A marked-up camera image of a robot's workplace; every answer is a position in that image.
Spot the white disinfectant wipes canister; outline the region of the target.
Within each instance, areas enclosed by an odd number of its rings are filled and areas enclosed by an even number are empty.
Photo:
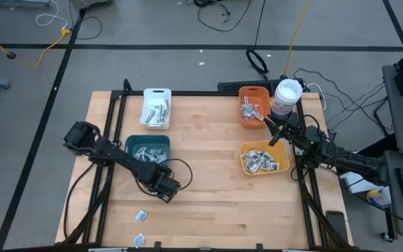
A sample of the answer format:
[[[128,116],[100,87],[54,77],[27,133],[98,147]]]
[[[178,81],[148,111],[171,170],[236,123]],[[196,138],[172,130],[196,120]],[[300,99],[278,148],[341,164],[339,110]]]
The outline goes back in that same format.
[[[286,116],[297,104],[303,93],[303,87],[298,80],[283,79],[274,91],[271,99],[271,112],[274,115]]]

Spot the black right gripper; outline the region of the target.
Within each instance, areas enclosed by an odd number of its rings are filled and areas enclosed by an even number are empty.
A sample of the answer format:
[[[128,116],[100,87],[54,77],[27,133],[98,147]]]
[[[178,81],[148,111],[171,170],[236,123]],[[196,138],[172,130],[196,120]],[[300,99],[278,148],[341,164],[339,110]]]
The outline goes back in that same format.
[[[269,146],[275,146],[280,138],[284,138],[290,143],[295,144],[307,143],[305,126],[301,124],[292,124],[289,122],[278,126],[275,122],[268,118],[265,118],[264,121],[270,133],[274,134],[269,142]]]

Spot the black phone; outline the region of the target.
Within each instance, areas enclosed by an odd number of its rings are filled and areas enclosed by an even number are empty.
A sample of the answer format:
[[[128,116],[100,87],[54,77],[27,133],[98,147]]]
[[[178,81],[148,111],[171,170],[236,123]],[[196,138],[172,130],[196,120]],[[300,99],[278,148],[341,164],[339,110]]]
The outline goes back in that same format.
[[[325,213],[330,225],[334,228],[337,234],[348,243],[348,235],[346,231],[346,223],[344,213],[340,211],[326,211]]]

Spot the black metal beam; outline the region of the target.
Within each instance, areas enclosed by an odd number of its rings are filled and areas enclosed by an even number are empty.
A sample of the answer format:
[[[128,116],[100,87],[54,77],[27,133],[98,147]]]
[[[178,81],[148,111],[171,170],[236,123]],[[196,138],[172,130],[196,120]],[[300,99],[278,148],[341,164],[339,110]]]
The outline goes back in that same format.
[[[358,151],[359,155],[366,157],[377,158],[382,156],[385,151],[398,151],[397,142],[394,134],[385,136],[381,140],[372,145]]]

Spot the teal plastic bin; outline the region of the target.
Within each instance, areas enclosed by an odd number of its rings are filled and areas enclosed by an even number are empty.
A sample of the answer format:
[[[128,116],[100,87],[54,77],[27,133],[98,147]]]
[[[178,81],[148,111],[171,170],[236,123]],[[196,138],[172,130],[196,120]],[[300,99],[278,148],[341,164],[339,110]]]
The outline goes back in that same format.
[[[126,139],[125,151],[133,157],[141,147],[160,149],[167,154],[167,160],[170,158],[170,139],[166,135],[131,135]]]

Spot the white plastic bin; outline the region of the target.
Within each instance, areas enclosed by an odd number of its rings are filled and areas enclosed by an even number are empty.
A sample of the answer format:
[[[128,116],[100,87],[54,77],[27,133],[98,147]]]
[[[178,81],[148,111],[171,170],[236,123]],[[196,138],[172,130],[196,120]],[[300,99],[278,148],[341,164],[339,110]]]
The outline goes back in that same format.
[[[169,100],[169,121],[168,123],[153,123],[153,119],[146,123],[150,107],[153,104],[164,104],[164,99]],[[171,120],[171,90],[167,88],[147,88],[143,91],[143,109],[140,117],[140,123],[151,130],[167,130],[170,127]]]

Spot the orange plastic bin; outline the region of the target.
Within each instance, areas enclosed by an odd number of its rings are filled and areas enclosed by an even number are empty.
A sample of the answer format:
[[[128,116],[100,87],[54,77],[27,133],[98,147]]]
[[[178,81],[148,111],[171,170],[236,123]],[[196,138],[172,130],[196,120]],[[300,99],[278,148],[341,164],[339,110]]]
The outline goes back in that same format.
[[[241,114],[241,107],[244,105],[243,97],[248,96],[250,104],[259,104],[258,113],[266,118],[270,114],[270,96],[269,91],[264,87],[254,87],[245,86],[239,89],[239,120],[243,127],[245,128],[262,128],[265,127],[265,121],[259,121],[257,118],[252,116],[250,122],[243,120],[243,115]]]

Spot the yellow plastic bin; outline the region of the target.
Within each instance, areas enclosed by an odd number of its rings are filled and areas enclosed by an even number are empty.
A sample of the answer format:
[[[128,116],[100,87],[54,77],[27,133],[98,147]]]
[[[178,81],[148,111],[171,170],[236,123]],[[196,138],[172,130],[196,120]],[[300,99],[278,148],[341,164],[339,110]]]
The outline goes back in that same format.
[[[258,169],[255,174],[250,173],[246,169],[246,165],[251,161],[251,160],[246,160],[241,157],[243,153],[250,153],[251,151],[263,151],[268,152],[272,157],[273,161],[272,162],[277,162],[280,164],[280,168],[278,171],[265,171],[262,169]],[[241,158],[241,166],[242,170],[247,174],[247,175],[264,175],[264,174],[275,174],[279,172],[285,172],[288,170],[290,166],[290,161],[288,158],[287,151],[285,149],[284,143],[278,142],[276,143],[275,146],[269,146],[269,141],[253,141],[253,142],[246,142],[243,143],[239,149],[240,153],[240,158]],[[258,163],[259,166],[263,164],[268,164],[263,161],[261,161],[261,158],[259,159]]]

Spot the white yellow wipes bottle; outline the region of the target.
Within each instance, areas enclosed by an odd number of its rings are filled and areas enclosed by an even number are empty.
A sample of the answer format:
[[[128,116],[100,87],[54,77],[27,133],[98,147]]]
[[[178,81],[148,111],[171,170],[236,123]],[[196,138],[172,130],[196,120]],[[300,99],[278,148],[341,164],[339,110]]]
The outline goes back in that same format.
[[[388,206],[391,202],[388,186],[373,189],[367,192],[367,201],[377,206]]]

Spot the white box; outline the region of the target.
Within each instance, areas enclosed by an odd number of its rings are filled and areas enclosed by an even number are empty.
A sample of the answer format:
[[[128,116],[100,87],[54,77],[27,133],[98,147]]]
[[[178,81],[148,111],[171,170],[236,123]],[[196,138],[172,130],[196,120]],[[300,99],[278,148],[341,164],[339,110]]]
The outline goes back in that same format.
[[[346,172],[345,174],[340,175],[339,178],[341,182],[344,183],[347,190],[353,194],[363,193],[379,188],[378,185],[364,180],[361,175],[353,172]]]

